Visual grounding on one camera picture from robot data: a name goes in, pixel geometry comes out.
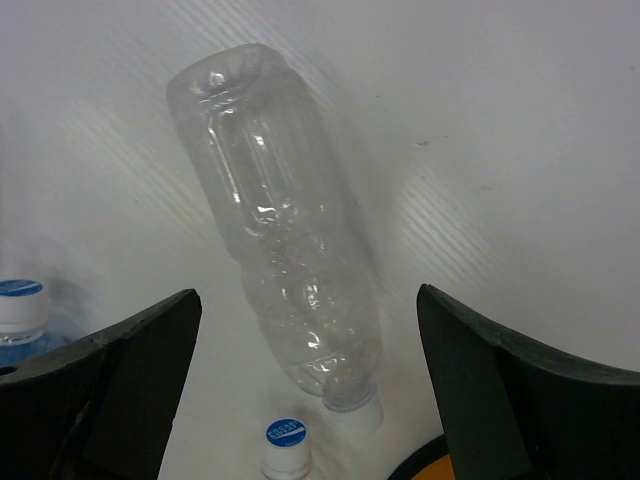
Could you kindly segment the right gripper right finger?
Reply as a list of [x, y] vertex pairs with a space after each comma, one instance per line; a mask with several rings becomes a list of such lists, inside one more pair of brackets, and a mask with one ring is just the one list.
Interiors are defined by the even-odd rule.
[[638, 373], [548, 346], [432, 285], [417, 316], [456, 478], [638, 478]]

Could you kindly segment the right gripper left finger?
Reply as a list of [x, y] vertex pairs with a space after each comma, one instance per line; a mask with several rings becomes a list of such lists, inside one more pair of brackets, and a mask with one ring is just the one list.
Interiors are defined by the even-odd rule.
[[1, 369], [4, 479], [155, 479], [202, 315], [193, 289]]

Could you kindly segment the clear bottle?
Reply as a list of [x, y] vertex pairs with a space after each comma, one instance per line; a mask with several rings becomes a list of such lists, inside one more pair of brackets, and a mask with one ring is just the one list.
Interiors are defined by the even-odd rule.
[[167, 103], [282, 371], [345, 426], [378, 429], [379, 315], [305, 81], [277, 51], [246, 44], [181, 71]]
[[266, 479], [299, 480], [311, 473], [313, 461], [309, 431], [297, 418], [279, 418], [264, 432], [261, 471]]

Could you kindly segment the orange bin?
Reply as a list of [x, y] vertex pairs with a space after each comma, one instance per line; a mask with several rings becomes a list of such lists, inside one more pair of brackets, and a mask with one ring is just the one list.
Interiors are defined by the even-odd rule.
[[412, 453], [388, 479], [454, 480], [454, 470], [445, 436], [438, 436]]

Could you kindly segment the blue label bottle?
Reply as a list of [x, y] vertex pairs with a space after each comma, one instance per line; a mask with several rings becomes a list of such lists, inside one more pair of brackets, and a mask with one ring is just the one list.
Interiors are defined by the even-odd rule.
[[1, 367], [49, 353], [80, 334], [52, 313], [46, 283], [33, 278], [1, 279]]

